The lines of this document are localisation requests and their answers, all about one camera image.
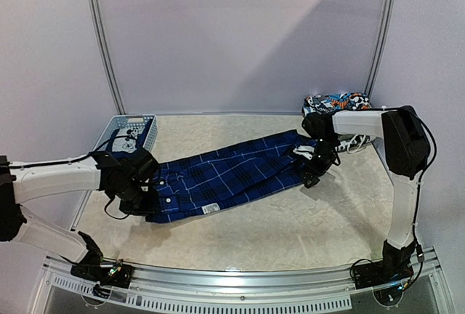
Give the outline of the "blue plaid flannel shirt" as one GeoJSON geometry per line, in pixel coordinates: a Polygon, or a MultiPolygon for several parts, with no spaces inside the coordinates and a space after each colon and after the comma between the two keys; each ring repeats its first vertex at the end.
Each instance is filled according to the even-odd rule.
{"type": "Polygon", "coordinates": [[[295,149],[315,144],[292,129],[162,163],[154,179],[157,204],[145,220],[174,222],[299,186],[304,164],[295,149]]]}

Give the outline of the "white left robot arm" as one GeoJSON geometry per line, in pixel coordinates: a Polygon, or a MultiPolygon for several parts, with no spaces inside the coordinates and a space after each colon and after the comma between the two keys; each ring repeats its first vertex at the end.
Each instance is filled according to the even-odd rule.
{"type": "Polygon", "coordinates": [[[108,274],[99,247],[89,236],[70,232],[34,214],[26,204],[52,196],[100,191],[119,198],[129,214],[140,214],[149,184],[160,169],[150,152],[139,149],[123,158],[107,151],[59,161],[11,162],[1,157],[1,241],[26,243],[79,264],[93,281],[108,274]]]}

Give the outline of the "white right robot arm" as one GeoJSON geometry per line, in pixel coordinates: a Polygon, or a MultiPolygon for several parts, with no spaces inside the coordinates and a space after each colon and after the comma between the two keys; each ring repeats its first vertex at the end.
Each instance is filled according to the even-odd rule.
{"type": "Polygon", "coordinates": [[[392,281],[404,268],[403,259],[412,255],[418,213],[419,185],[427,170],[431,153],[426,127],[411,106],[386,109],[338,110],[311,113],[302,128],[316,141],[312,152],[295,151],[304,163],[304,184],[314,185],[333,165],[340,164],[336,146],[342,134],[379,138],[384,143],[384,160],[394,195],[391,224],[383,246],[383,258],[376,266],[376,276],[392,281]]]}

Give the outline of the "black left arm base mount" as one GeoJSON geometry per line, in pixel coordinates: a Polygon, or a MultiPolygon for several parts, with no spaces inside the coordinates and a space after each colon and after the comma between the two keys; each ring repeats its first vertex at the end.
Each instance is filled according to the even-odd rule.
{"type": "Polygon", "coordinates": [[[72,261],[70,274],[88,281],[94,281],[101,286],[115,286],[128,289],[132,281],[134,267],[123,260],[105,261],[99,246],[87,234],[78,232],[84,240],[86,254],[77,262],[72,261]]]}

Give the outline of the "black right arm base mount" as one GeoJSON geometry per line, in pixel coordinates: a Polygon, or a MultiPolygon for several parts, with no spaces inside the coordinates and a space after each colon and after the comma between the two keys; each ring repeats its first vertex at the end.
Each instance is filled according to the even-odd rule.
{"type": "Polygon", "coordinates": [[[359,259],[349,268],[349,276],[356,289],[364,289],[408,279],[400,286],[406,291],[420,277],[424,267],[424,251],[415,238],[407,246],[397,249],[388,240],[383,244],[382,259],[359,259]]]}

